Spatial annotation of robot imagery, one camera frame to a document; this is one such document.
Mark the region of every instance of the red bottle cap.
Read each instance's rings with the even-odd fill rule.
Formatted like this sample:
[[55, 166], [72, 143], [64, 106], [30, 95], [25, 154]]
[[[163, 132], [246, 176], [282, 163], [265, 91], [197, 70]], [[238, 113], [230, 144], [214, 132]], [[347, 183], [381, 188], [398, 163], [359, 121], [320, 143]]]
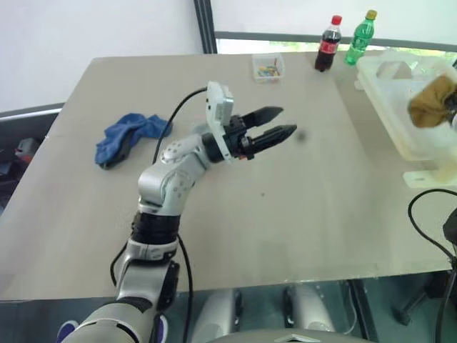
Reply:
[[341, 16], [333, 16], [333, 18], [331, 19], [331, 23], [333, 25], [339, 25], [339, 24], [341, 24], [341, 20], [342, 20]]

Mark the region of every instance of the floor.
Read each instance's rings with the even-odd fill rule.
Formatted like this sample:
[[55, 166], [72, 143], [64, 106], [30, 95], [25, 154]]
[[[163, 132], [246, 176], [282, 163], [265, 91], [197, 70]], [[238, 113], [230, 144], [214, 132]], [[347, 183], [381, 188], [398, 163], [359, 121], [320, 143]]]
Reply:
[[[397, 324], [391, 316], [394, 304], [406, 302], [409, 295], [424, 283], [421, 275], [367, 279], [366, 293], [376, 323], [379, 342], [382, 343], [431, 343], [439, 300], [427, 300], [413, 314], [408, 327]], [[335, 328], [345, 332], [352, 323], [353, 313], [348, 303], [347, 283], [319, 282], [313, 284], [323, 297]], [[250, 287], [241, 289], [244, 313], [240, 330], [283, 327], [281, 296], [284, 285]], [[197, 292], [194, 314], [197, 314], [208, 296]], [[178, 294], [174, 305], [166, 312], [170, 322], [168, 342], [180, 342], [182, 323], [186, 311], [186, 295]], [[101, 299], [68, 299], [0, 304], [0, 342], [2, 343], [52, 343], [60, 323], [75, 319], [82, 321], [95, 308], [109, 301]], [[444, 322], [443, 343], [454, 342], [457, 337], [457, 314], [448, 307]], [[358, 326], [352, 335], [360, 337]]]

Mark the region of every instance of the blue towel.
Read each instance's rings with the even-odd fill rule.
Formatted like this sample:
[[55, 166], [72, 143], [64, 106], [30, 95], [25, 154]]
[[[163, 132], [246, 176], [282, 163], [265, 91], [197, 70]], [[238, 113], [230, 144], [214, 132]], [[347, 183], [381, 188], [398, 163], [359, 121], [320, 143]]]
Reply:
[[165, 126], [166, 120], [161, 119], [157, 114], [148, 119], [143, 114], [126, 114], [105, 130], [106, 138], [96, 145], [95, 163], [109, 163], [116, 156], [124, 138], [131, 130], [134, 130], [130, 138], [130, 147], [133, 147], [141, 137], [159, 138]]

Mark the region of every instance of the clear plastic box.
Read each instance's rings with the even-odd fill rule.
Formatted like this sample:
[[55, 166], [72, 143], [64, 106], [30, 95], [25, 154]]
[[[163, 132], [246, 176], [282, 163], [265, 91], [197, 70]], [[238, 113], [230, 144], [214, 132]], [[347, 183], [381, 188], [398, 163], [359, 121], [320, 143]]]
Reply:
[[252, 70], [257, 82], [275, 82], [283, 78], [286, 66], [280, 53], [253, 54]]
[[[387, 51], [380, 56], [365, 56], [357, 63], [358, 81], [400, 155], [408, 161], [434, 161], [428, 186], [457, 182], [457, 132], [448, 123], [434, 128], [415, 127], [408, 113], [409, 101], [437, 76], [446, 75], [457, 82], [457, 70], [438, 57], [417, 56]], [[417, 187], [422, 187], [417, 178]], [[407, 183], [411, 186], [416, 181]]]

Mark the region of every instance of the black wire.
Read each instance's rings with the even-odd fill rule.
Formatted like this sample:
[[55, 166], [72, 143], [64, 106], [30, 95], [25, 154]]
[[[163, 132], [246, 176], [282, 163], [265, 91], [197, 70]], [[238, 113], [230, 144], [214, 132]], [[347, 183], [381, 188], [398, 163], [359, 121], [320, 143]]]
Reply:
[[452, 265], [452, 272], [449, 277], [448, 283], [446, 285], [446, 290], [444, 291], [443, 298], [441, 299], [441, 304], [440, 308], [438, 311], [438, 317], [436, 319], [436, 327], [435, 327], [435, 343], [441, 343], [441, 329], [443, 327], [443, 317], [444, 317], [444, 309], [446, 308], [446, 305], [448, 304], [449, 297], [451, 296], [452, 288], [453, 285], [456, 281], [456, 276], [457, 276], [457, 257], [454, 256], [449, 250], [447, 250], [445, 247], [443, 247], [441, 244], [439, 244], [437, 241], [434, 239], [430, 238], [427, 234], [425, 234], [421, 229], [419, 229], [418, 225], [416, 224], [416, 221], [413, 218], [413, 205], [424, 195], [429, 194], [429, 193], [447, 193], [451, 194], [457, 197], [457, 192], [450, 191], [448, 189], [442, 189], [442, 188], [435, 188], [435, 189], [429, 189], [427, 191], [424, 191], [418, 195], [416, 195], [409, 203], [408, 205], [408, 217], [409, 220], [411, 221], [411, 224], [413, 225], [414, 229], [427, 241], [432, 243], [435, 247], [438, 247], [446, 256], [451, 260], [451, 265]]
[[[171, 126], [171, 123], [173, 122], [174, 117], [178, 114], [179, 110], [181, 107], [193, 96], [196, 96], [197, 94], [203, 93], [206, 91], [206, 87], [197, 89], [196, 91], [193, 91], [190, 93], [188, 96], [186, 96], [175, 108], [173, 113], [170, 116], [170, 119], [166, 122], [164, 130], [161, 132], [159, 140], [157, 141], [157, 146], [156, 146], [156, 151], [154, 152], [154, 157], [152, 159], [152, 164], [156, 163], [157, 157], [159, 155], [159, 150], [160, 150], [160, 145], [162, 141], [164, 140], [165, 133], [168, 131], [169, 127]], [[184, 333], [183, 333], [183, 343], [187, 343], [187, 339], [189, 337], [189, 327], [191, 325], [191, 318], [192, 318], [192, 303], [194, 300], [194, 283], [192, 279], [192, 270], [191, 270], [191, 262], [189, 260], [189, 255], [187, 254], [186, 246], [184, 245], [184, 242], [178, 234], [178, 241], [179, 241], [179, 246], [183, 252], [184, 255], [184, 261], [186, 263], [186, 269], [187, 269], [187, 278], [188, 278], [188, 283], [189, 283], [189, 298], [187, 301], [187, 314], [186, 314], [186, 321], [184, 323]], [[113, 285], [116, 286], [116, 275], [114, 274], [114, 265], [116, 264], [117, 260], [119, 257], [124, 253], [125, 249], [127, 247], [127, 243], [122, 247], [121, 251], [114, 257], [113, 261], [111, 262], [109, 271], [111, 274], [111, 281], [113, 282]]]
[[157, 313], [156, 316], [154, 317], [154, 325], [152, 326], [152, 330], [151, 330], [151, 343], [159, 342], [160, 316], [161, 316], [161, 313]]
[[170, 119], [167, 121], [164, 130], [160, 134], [159, 141], [157, 142], [157, 146], [156, 146], [156, 151], [154, 152], [154, 157], [152, 159], [152, 164], [156, 163], [156, 161], [157, 161], [157, 156], [159, 155], [160, 144], [162, 143], [162, 140], [164, 139], [165, 133], [168, 131], [168, 129], [171, 125], [171, 122], [173, 121], [174, 117], [178, 114], [178, 111], [191, 97], [196, 96], [197, 94], [203, 93], [204, 91], [206, 91], [206, 87], [193, 91], [188, 96], [186, 96], [184, 99], [182, 99], [182, 101], [179, 103], [179, 105], [175, 108]]
[[184, 245], [181, 236], [178, 234], [179, 246], [184, 255], [184, 261], [186, 263], [187, 268], [187, 278], [189, 280], [189, 297], [187, 298], [187, 314], [186, 314], [186, 321], [184, 322], [184, 333], [183, 333], [183, 343], [187, 343], [187, 339], [189, 337], [189, 327], [191, 326], [191, 318], [192, 318], [192, 301], [194, 300], [194, 282], [192, 279], [192, 271], [191, 271], [191, 262], [189, 260], [189, 256], [187, 254], [186, 246]]
[[457, 268], [453, 268], [444, 291], [443, 299], [441, 300], [440, 309], [438, 310], [438, 318], [436, 319], [435, 327], [435, 343], [441, 343], [441, 331], [443, 328], [444, 309], [446, 308], [449, 297], [451, 296], [452, 288], [456, 282]]
[[116, 257], [113, 258], [113, 261], [111, 261], [111, 265], [109, 266], [109, 273], [111, 274], [111, 281], [113, 282], [114, 286], [117, 286], [116, 275], [114, 274], [114, 265], [116, 264], [119, 257], [121, 257], [121, 255], [126, 251], [126, 248], [127, 242], [124, 244], [122, 249], [117, 253]]
[[436, 240], [430, 238], [429, 236], [427, 236], [421, 229], [419, 229], [418, 225], [416, 224], [416, 221], [414, 220], [413, 218], [413, 205], [421, 198], [423, 197], [424, 195], [428, 194], [428, 193], [435, 193], [435, 192], [441, 192], [441, 193], [447, 193], [447, 194], [452, 194], [454, 196], [457, 197], [457, 192], [453, 192], [453, 191], [449, 191], [448, 189], [441, 189], [441, 188], [435, 188], [435, 189], [429, 189], [427, 191], [424, 191], [418, 195], [416, 195], [412, 200], [411, 202], [409, 203], [408, 205], [408, 217], [409, 217], [409, 220], [411, 221], [411, 224], [413, 225], [414, 229], [416, 229], [416, 231], [424, 238], [426, 239], [427, 241], [429, 241], [430, 243], [432, 243], [435, 247], [439, 248], [444, 254], [446, 254], [446, 256], [452, 261], [452, 262], [455, 262], [456, 260], [456, 257], [449, 251], [447, 250], [445, 247], [443, 247], [441, 244], [439, 244]]

